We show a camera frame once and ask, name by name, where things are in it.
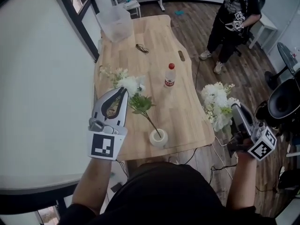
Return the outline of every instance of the red bottle cap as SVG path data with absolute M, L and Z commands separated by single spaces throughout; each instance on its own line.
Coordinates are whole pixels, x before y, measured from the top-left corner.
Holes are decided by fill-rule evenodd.
M 170 63 L 170 64 L 169 64 L 169 69 L 172 70 L 172 69 L 174 69 L 174 68 L 175 68 L 175 64 L 174 64 L 174 63 Z

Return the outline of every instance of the black t-shirt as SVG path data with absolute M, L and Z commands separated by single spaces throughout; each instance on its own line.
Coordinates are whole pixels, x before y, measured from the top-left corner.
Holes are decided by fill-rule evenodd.
M 105 213 L 73 204 L 60 225 L 101 224 L 276 224 L 255 214 L 255 207 L 229 210 L 222 206 L 204 177 L 188 165 L 142 165 L 115 194 Z
M 224 0 L 218 15 L 223 23 L 231 23 L 238 12 L 242 12 L 246 19 L 252 14 L 261 14 L 259 0 Z

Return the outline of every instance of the white flower bouquet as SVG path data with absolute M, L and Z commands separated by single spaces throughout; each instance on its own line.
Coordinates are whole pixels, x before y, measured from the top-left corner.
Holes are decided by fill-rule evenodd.
M 233 97 L 227 98 L 233 87 L 234 84 L 223 85 L 221 82 L 218 82 L 214 85 L 206 85 L 201 91 L 205 112 L 216 132 L 227 125 L 232 125 L 231 118 L 233 115 L 231 107 L 233 104 L 240 106 L 239 100 Z
M 112 82 L 113 88 L 126 88 L 129 95 L 128 106 L 131 107 L 134 111 L 134 114 L 141 114 L 144 116 L 151 125 L 155 128 L 157 134 L 161 137 L 159 131 L 153 124 L 152 120 L 150 119 L 147 111 L 155 106 L 152 103 L 152 97 L 146 97 L 142 95 L 142 92 L 145 91 L 145 76 L 129 76 L 127 69 L 118 68 L 115 72 L 107 68 L 101 68 L 100 72 L 105 74 Z M 110 107 L 109 112 L 112 114 L 108 114 L 108 117 L 113 115 L 115 109 L 114 107 L 117 106 L 119 103 L 118 100 Z

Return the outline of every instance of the clear plastic bin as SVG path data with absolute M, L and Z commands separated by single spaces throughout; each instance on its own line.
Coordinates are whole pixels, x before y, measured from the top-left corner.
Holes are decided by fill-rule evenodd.
M 123 6 L 113 6 L 98 13 L 97 19 L 103 32 L 113 43 L 129 37 L 133 32 L 130 13 Z

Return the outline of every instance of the black sleeve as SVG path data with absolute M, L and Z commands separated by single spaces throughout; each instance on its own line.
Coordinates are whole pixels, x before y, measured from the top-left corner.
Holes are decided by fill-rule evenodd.
M 72 204 L 61 216 L 58 225 L 85 225 L 96 217 L 95 213 L 80 204 Z
M 241 224 L 264 224 L 264 225 L 276 225 L 274 218 L 263 217 L 262 215 L 255 213 L 256 208 L 249 207 L 236 211 L 231 211 L 233 221 Z
M 261 9 L 259 5 L 259 0 L 248 0 L 248 14 L 258 15 L 261 14 Z

